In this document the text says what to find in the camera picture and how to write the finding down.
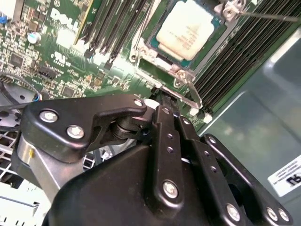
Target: green circuit board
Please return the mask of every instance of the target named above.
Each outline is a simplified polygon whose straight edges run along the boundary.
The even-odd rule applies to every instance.
[[[95,19],[101,3],[101,0],[25,0],[21,20],[0,24],[0,52],[2,53],[0,70],[21,75],[49,99],[121,93],[149,97],[154,87],[153,84],[135,73],[136,65],[129,62],[128,58],[132,38],[143,22],[151,0],[146,1],[132,31],[124,42],[120,57],[110,70],[105,68],[105,60],[101,57],[95,57],[93,60],[85,57],[85,45],[80,42],[80,39],[84,37],[85,28]],[[168,0],[160,1],[156,10],[157,14],[152,17],[145,28],[143,37],[148,36],[152,27],[158,23],[158,14],[165,10],[167,3]],[[248,8],[253,10],[255,5],[248,3]],[[129,11],[121,26],[124,26],[129,19],[130,13]],[[117,14],[112,18],[112,23],[116,19]],[[233,37],[243,22],[243,19],[240,20],[236,29],[229,34],[229,38]],[[225,29],[225,25],[219,26],[199,53],[198,61],[192,64],[193,70],[199,70],[198,63],[207,55]],[[41,40],[34,45],[27,40],[28,33],[32,31],[38,32],[41,37]],[[210,57],[205,67],[199,70],[197,77],[201,76],[202,71],[214,60],[226,43],[227,40],[221,42],[221,47]],[[54,71],[55,78],[50,81],[41,77],[37,73],[41,66]],[[175,88],[173,78],[147,62],[142,61],[140,69],[153,75],[173,91],[182,95],[188,91],[185,86]],[[188,111],[188,108],[184,108],[182,114],[193,122],[196,129],[199,129],[203,121],[196,116],[190,116]]]

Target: screw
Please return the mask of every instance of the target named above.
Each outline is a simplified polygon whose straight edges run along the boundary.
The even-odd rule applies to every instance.
[[[278,221],[278,217],[276,215],[276,213],[274,212],[274,210],[272,210],[270,207],[267,208],[267,212],[269,217],[274,220],[274,221]]]
[[[282,217],[283,220],[285,220],[287,222],[290,221],[287,214],[282,209],[279,209],[278,211],[279,211],[279,214],[280,214],[280,216]]]
[[[162,111],[165,113],[165,114],[169,114],[169,110],[167,108],[163,108]]]
[[[58,117],[54,112],[51,111],[43,111],[40,113],[40,119],[42,119],[45,122],[53,123],[57,121]]]
[[[170,181],[164,182],[163,190],[164,190],[165,194],[171,199],[174,199],[178,196],[178,189],[176,188],[174,183],[172,183]]]
[[[68,127],[67,134],[74,139],[81,139],[85,133],[82,127],[73,125]]]
[[[237,211],[237,209],[231,205],[231,204],[228,204],[226,206],[227,208],[227,212],[229,213],[230,217],[235,220],[235,221],[240,221],[240,215],[239,215],[239,212]]]
[[[142,103],[141,100],[135,99],[135,100],[134,100],[134,103],[135,103],[135,105],[137,105],[137,106],[139,106],[139,107],[142,107],[142,106],[143,106],[143,103]]]
[[[241,0],[238,0],[238,2],[237,2],[237,6],[238,6],[238,7],[241,7],[241,6],[242,6],[242,2],[241,2]]]
[[[167,151],[168,151],[169,153],[174,153],[174,149],[173,149],[172,147],[168,147],[168,148],[167,148]]]
[[[186,118],[183,118],[183,121],[184,121],[184,123],[185,123],[186,125],[189,125],[189,124],[190,124],[190,121],[188,121],[188,119],[186,119]]]
[[[210,140],[212,143],[216,144],[216,140],[215,140],[213,137],[209,137],[209,140]]]

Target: ram slot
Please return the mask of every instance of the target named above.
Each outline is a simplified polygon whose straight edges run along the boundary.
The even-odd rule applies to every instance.
[[[109,25],[110,25],[110,23],[113,19],[113,16],[115,15],[117,7],[119,5],[118,2],[119,2],[118,0],[113,0],[112,1],[113,4],[111,5],[108,13],[105,16],[105,20],[104,20],[104,23],[102,24],[102,26],[100,28],[100,32],[98,33],[97,37],[95,38],[95,41],[92,43],[92,45],[94,46],[93,51],[95,51],[95,49],[98,48],[99,45],[102,43],[102,41],[105,37],[105,34],[108,31]]]
[[[118,18],[113,26],[111,34],[106,38],[104,44],[101,46],[101,52],[107,53],[116,38],[118,31],[124,21],[127,13],[130,11],[130,7],[132,6],[133,0],[126,0],[124,4],[120,6],[122,8],[121,13],[118,15]]]
[[[103,24],[105,17],[101,17],[101,16],[104,12],[106,12],[106,10],[109,9],[109,7],[111,6],[111,3],[112,3],[112,0],[103,0],[102,1],[100,7],[98,8],[98,11],[96,13],[93,23],[91,24],[91,26],[87,27],[86,30],[84,31],[85,35],[84,35],[83,40],[85,41],[85,44],[87,42],[91,42],[93,37],[95,37],[95,35],[99,33],[100,30],[96,29],[96,27],[99,24]]]
[[[110,54],[110,58],[106,63],[106,67],[107,68],[111,68],[113,61],[116,59],[116,57],[118,56],[119,52],[121,51],[121,48],[124,44],[124,42],[126,41],[129,33],[132,31],[133,26],[135,25],[139,14],[142,12],[143,7],[145,5],[145,3],[147,2],[147,0],[140,0],[138,4],[136,4],[135,8],[134,8],[134,14],[133,16],[127,21],[127,23],[125,24],[125,29],[123,29],[123,33],[121,35],[121,37],[119,38],[119,40],[117,41],[117,44],[114,46],[113,51]]]
[[[88,53],[88,55],[92,55],[95,52],[95,49],[97,49],[99,44],[102,42],[103,36],[107,32],[111,20],[115,14],[116,8],[118,6],[117,2],[118,0],[111,0],[108,3],[108,10],[105,12],[102,22],[100,24],[97,24],[98,29],[97,32],[95,32],[95,35],[97,35],[96,37],[95,35],[93,35],[93,37],[91,38],[90,48],[86,51],[86,54]]]

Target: metal grille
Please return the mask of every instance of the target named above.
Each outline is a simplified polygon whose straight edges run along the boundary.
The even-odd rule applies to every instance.
[[[13,145],[16,142],[15,132],[5,132],[0,134],[0,182],[5,182],[12,175],[16,175],[11,167],[11,154]]]
[[[42,190],[11,170],[11,155],[16,137],[16,132],[0,133],[0,226],[40,226],[50,203]],[[83,159],[83,170],[94,166],[94,155],[88,153]],[[13,181],[18,181],[18,186],[13,186],[13,177]],[[31,196],[32,202],[24,203],[18,199],[20,196]]]

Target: metal lever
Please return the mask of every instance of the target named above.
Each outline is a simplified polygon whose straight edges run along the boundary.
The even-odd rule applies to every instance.
[[[279,20],[285,22],[292,22],[292,23],[300,23],[301,18],[297,16],[285,16],[285,15],[273,15],[273,14],[261,14],[261,13],[254,13],[254,12],[244,12],[239,10],[232,2],[228,1],[226,4],[231,6],[231,9],[234,13],[240,16],[249,16],[249,17],[256,17],[256,18],[263,18],[263,19],[271,19],[271,20]]]

